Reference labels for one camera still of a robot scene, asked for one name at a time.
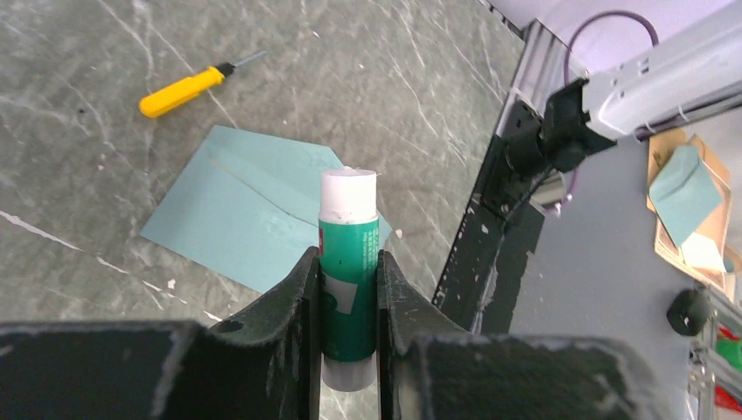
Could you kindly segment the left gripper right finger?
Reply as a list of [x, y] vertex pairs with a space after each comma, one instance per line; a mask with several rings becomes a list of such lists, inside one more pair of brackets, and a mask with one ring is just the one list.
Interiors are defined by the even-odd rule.
[[663, 419], [667, 402], [630, 347], [597, 337], [473, 334], [378, 255], [383, 419]]

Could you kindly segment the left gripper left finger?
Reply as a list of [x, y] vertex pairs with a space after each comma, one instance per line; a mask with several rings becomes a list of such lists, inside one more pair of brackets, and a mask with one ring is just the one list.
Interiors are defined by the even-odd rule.
[[1, 326], [4, 419], [316, 419], [314, 247], [252, 304], [192, 320]]

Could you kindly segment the light blue envelope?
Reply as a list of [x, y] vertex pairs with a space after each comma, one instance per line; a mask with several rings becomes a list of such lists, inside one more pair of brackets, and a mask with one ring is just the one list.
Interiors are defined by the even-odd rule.
[[324, 145], [215, 125], [142, 237], [259, 293], [318, 242]]

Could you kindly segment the green white glue stick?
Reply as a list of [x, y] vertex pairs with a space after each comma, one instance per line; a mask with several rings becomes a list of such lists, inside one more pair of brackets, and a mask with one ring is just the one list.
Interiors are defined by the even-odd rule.
[[356, 392], [376, 377], [379, 214], [374, 171], [323, 171], [318, 214], [322, 297], [322, 379]]

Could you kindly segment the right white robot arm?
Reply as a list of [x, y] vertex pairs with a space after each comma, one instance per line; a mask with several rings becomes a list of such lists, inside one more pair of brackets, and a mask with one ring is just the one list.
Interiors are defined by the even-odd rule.
[[548, 93], [504, 137], [522, 177], [569, 172], [617, 139], [646, 138], [741, 105], [741, 3], [733, 1], [613, 68]]

